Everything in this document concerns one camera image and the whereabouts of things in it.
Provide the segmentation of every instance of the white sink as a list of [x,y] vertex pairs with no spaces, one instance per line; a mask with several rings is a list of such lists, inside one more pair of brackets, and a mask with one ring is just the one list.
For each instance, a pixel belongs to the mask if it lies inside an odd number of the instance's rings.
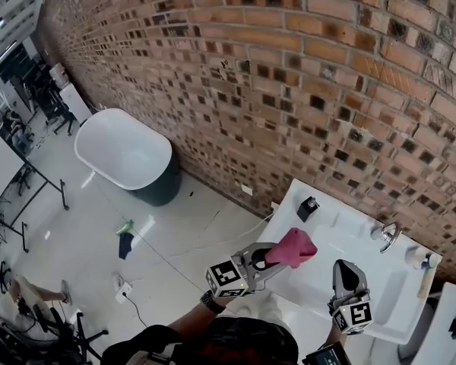
[[[303,223],[296,212],[309,196],[319,209]],[[424,307],[417,297],[424,271],[409,266],[404,258],[409,248],[421,246],[401,234],[384,254],[384,241],[372,240],[378,221],[317,189],[293,180],[276,214],[258,239],[278,242],[292,227],[310,235],[318,253],[298,269],[286,268],[267,282],[281,297],[330,319],[328,302],[334,295],[333,264],[346,259],[366,274],[374,322],[365,333],[404,344],[410,339]]]

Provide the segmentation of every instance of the green object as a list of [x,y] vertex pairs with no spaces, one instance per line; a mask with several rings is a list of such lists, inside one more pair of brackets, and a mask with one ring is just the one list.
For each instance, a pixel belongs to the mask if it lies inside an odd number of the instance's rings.
[[119,230],[117,230],[116,235],[120,236],[123,233],[130,233],[134,228],[134,221],[131,219],[127,221]]

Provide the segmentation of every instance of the freestanding bathtub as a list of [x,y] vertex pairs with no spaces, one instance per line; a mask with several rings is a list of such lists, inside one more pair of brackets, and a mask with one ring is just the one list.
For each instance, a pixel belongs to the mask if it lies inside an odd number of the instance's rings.
[[74,141],[78,158],[120,188],[154,205],[179,191],[179,160],[169,140],[122,109],[91,116]]

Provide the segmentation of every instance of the faucet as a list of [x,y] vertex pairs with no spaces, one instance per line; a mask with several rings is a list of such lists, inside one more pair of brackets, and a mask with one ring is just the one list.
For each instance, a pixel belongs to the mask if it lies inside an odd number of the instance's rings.
[[384,240],[387,243],[380,249],[380,253],[383,254],[391,248],[400,234],[401,229],[399,228],[398,223],[394,222],[387,226],[383,225],[373,229],[370,236],[373,240]]

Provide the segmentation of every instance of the pink cloth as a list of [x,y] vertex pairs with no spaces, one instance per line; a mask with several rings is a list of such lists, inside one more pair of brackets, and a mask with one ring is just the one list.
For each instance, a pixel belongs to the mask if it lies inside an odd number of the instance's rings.
[[294,227],[265,255],[265,262],[280,262],[295,269],[317,252],[318,248],[312,243],[307,232]]

